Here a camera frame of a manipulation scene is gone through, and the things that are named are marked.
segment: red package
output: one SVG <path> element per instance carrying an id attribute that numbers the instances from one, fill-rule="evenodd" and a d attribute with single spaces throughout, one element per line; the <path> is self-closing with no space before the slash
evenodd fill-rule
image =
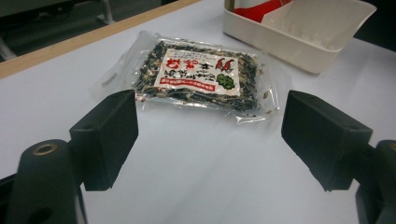
<path id="1" fill-rule="evenodd" d="M 291 0 L 235 0 L 234 13 L 262 22 L 262 17 L 277 8 L 280 8 Z"/>

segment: white table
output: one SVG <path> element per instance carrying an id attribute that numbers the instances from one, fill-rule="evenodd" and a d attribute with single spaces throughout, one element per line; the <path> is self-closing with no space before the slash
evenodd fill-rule
<path id="1" fill-rule="evenodd" d="M 0 177 L 29 146 L 70 140 L 98 102 L 89 87 L 142 30 L 249 49 L 222 32 L 221 0 L 203 0 L 0 80 Z M 352 39 L 318 76 L 273 59 L 284 107 L 289 89 L 315 94 L 395 139 L 396 53 Z M 358 223 L 353 182 L 325 192 L 283 141 L 283 112 L 235 125 L 220 112 L 137 109 L 139 137 L 113 187 L 83 192 L 90 223 Z"/>

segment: brown table trim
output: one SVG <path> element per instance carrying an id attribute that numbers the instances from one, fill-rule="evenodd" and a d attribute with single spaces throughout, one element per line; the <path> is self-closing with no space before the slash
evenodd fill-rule
<path id="1" fill-rule="evenodd" d="M 54 44 L 52 46 L 39 49 L 34 52 L 24 54 L 18 58 L 5 61 L 3 63 L 0 63 L 0 79 L 4 77 L 9 77 L 15 73 L 28 69 L 39 63 L 43 63 L 72 50 L 79 49 L 95 41 L 130 29 L 132 27 L 135 27 L 136 25 L 161 17 L 165 14 L 176 11 L 199 1 L 200 0 L 178 0 L 174 3 L 154 8 L 150 11 L 133 16 L 123 21 L 118 21 L 114 24 L 88 32 L 84 35 L 78 35 L 58 44 Z"/>

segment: package label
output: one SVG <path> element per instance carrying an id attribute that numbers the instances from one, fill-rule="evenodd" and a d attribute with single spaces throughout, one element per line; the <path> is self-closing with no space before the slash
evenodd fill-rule
<path id="1" fill-rule="evenodd" d="M 239 96 L 238 59 L 168 49 L 154 87 Z"/>

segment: beige plastic bin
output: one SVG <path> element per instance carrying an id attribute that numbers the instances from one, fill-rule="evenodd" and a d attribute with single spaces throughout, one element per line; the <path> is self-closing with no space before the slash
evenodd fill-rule
<path id="1" fill-rule="evenodd" d="M 315 74 L 333 64 L 376 11 L 358 0 L 293 0 L 258 23 L 234 14 L 233 0 L 224 6 L 225 34 Z"/>

